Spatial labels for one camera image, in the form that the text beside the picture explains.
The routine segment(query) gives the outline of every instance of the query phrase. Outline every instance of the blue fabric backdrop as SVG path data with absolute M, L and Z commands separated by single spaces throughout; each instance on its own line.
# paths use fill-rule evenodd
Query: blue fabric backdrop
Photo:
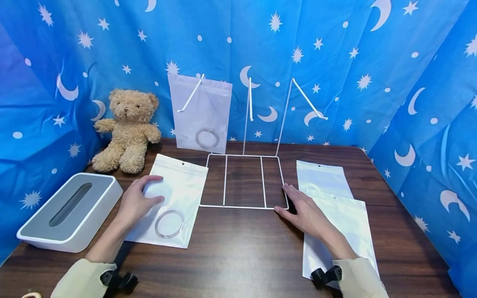
M 228 137 L 362 148 L 450 266 L 477 278 L 477 1 L 4 1 L 0 11 L 0 259 L 15 232 L 107 136 L 113 88 L 157 94 L 167 73 L 233 84 Z

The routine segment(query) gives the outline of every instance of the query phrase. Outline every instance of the teddy bear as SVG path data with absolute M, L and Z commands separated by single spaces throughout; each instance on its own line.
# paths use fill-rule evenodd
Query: teddy bear
M 158 143 L 161 132 L 151 121 L 159 105 L 152 93 L 115 89 L 109 96 L 114 119 L 96 121 L 99 133 L 112 132 L 109 145 L 93 157 L 93 169 L 110 172 L 118 167 L 125 173 L 137 174 L 144 167 L 148 141 Z

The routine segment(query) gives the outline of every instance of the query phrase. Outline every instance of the black clamp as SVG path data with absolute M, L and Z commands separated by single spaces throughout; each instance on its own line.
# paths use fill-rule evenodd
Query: black clamp
M 103 285 L 108 287 L 104 298 L 113 297 L 117 292 L 129 295 L 139 282 L 137 277 L 129 272 L 121 277 L 117 270 L 104 272 L 101 274 L 100 280 Z
M 311 273 L 311 279 L 317 289 L 322 288 L 331 281 L 339 281 L 341 280 L 341 277 L 341 267 L 337 265 L 331 267 L 331 269 L 326 271 L 326 273 L 321 268 L 318 268 Z

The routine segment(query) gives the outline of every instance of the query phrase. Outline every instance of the crescent moon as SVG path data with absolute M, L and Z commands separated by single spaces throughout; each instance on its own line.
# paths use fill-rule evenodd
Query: crescent moon
M 318 113 L 320 114 L 320 116 L 324 117 L 322 112 L 318 111 Z M 318 117 L 318 116 L 314 111 L 311 111 L 308 114 L 306 114 L 305 119 L 303 119 L 303 121 L 305 122 L 305 125 L 308 126 L 310 120 L 315 117 Z
M 470 214 L 469 211 L 467 210 L 467 207 L 462 203 L 461 200 L 457 197 L 457 194 L 455 192 L 452 192 L 450 190 L 444 190 L 441 192 L 441 204 L 444 206 L 444 208 L 447 210 L 447 212 L 450 213 L 449 210 L 449 204 L 451 203 L 457 203 L 459 205 L 460 211 L 467 217 L 467 220 L 470 221 Z
M 400 156 L 396 150 L 394 150 L 394 158 L 396 159 L 397 163 L 402 166 L 411 166 L 414 163 L 416 158 L 416 152 L 411 144 L 409 144 L 409 152 L 406 156 Z
M 263 121 L 265 122 L 273 122 L 275 120 L 277 120 L 277 111 L 275 111 L 274 108 L 270 107 L 270 115 L 269 116 L 260 116 L 260 115 L 257 115 L 260 119 L 262 119 Z
M 153 11 L 156 8 L 156 0 L 147 0 L 147 8 L 145 12 Z
M 249 87 L 249 76 L 247 75 L 247 73 L 249 72 L 250 67 L 252 67 L 252 66 L 251 65 L 245 66 L 240 71 L 240 81 L 247 88 Z M 260 86 L 260 84 L 254 84 L 253 82 L 251 84 L 252 88 L 257 88 L 258 86 Z
M 106 106 L 102 101 L 94 100 L 93 103 L 97 104 L 99 107 L 99 113 L 96 117 L 92 118 L 91 121 L 98 121 L 101 119 L 101 117 L 104 116 L 104 113 L 106 112 Z
M 409 102 L 409 105 L 407 106 L 407 112 L 409 115 L 415 115 L 417 114 L 417 111 L 414 109 L 414 103 L 416 102 L 417 97 L 421 92 L 425 89 L 425 87 L 422 87 L 421 89 L 417 90 L 416 93 L 414 93 L 414 96 L 411 98 L 411 101 Z
M 376 0 L 371 5 L 371 8 L 373 7 L 377 7 L 379 9 L 380 15 L 378 22 L 370 31 L 378 30 L 387 21 L 387 18 L 389 18 L 389 14 L 391 13 L 391 0 Z
M 60 73 L 56 77 L 56 88 L 60 92 L 61 96 L 63 96 L 63 98 L 65 98 L 66 100 L 74 101 L 75 99 L 78 98 L 78 86 L 76 86 L 76 89 L 74 89 L 72 91 L 66 89 L 63 86 L 63 83 L 61 82 L 61 74 Z

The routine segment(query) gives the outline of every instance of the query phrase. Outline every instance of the person's left hand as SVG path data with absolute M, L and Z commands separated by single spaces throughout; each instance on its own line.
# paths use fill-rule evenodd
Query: person's left hand
M 146 175 L 136 179 L 124 192 L 119 211 L 114 219 L 125 229 L 132 228 L 139 219 L 143 218 L 155 205 L 164 201 L 162 195 L 146 198 L 143 188 L 149 181 L 161 181 L 161 176 Z

